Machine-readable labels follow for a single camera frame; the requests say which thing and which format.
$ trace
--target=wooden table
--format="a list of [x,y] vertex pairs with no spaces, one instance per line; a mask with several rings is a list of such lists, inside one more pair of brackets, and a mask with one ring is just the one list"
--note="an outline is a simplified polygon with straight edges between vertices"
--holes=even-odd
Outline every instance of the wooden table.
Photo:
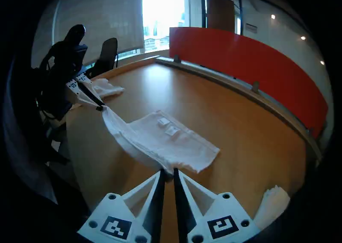
[[[185,174],[214,193],[232,192],[251,218],[267,189],[292,195],[304,182],[305,144],[287,125],[254,102],[216,83],[160,64],[110,79],[125,88],[105,103],[130,123],[163,110],[221,149],[199,174]],[[100,112],[67,114],[70,156],[91,210],[108,192],[124,194],[155,171],[134,161],[107,131]],[[161,242],[178,242],[173,182],[166,184]]]

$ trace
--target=small white tag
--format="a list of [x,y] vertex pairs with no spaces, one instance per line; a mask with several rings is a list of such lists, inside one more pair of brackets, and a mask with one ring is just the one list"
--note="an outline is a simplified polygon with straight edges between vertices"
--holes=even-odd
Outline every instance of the small white tag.
[[174,136],[177,132],[179,131],[179,129],[175,126],[170,126],[165,133],[169,136]]
[[158,124],[161,126],[161,127],[164,127],[166,126],[167,124],[169,124],[170,121],[168,121],[166,118],[161,118],[161,119],[158,119]]

